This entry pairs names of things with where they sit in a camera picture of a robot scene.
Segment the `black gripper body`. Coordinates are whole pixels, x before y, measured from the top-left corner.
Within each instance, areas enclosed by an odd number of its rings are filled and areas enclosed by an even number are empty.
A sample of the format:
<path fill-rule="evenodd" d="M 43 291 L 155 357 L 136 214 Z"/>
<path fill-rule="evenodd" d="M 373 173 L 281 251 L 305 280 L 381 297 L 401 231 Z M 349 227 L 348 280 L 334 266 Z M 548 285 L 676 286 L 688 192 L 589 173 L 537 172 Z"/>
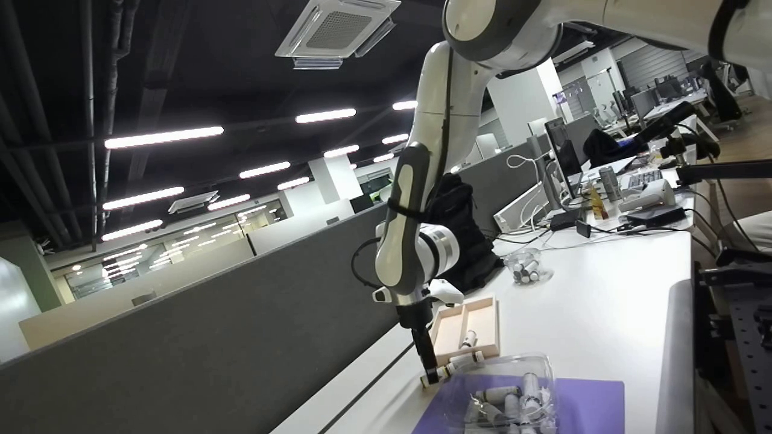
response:
<path fill-rule="evenodd" d="M 399 322 L 402 327 L 424 327 L 431 320 L 431 302 L 429 291 L 401 293 L 395 298 Z"/>

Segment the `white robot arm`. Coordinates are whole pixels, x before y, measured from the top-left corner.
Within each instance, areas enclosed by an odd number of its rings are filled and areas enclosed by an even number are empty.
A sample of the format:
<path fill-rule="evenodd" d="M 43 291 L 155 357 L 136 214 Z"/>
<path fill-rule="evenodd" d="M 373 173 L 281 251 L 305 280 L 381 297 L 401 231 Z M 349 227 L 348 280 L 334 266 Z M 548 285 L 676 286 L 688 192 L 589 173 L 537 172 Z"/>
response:
<path fill-rule="evenodd" d="M 411 330 L 429 383 L 448 375 L 429 337 L 440 302 L 429 283 L 468 254 L 441 184 L 476 150 L 484 114 L 515 119 L 494 86 L 551 61 L 572 25 L 749 70 L 772 64 L 772 0 L 443 0 L 441 41 L 423 61 L 413 128 L 395 155 L 373 256 L 377 291 Z"/>

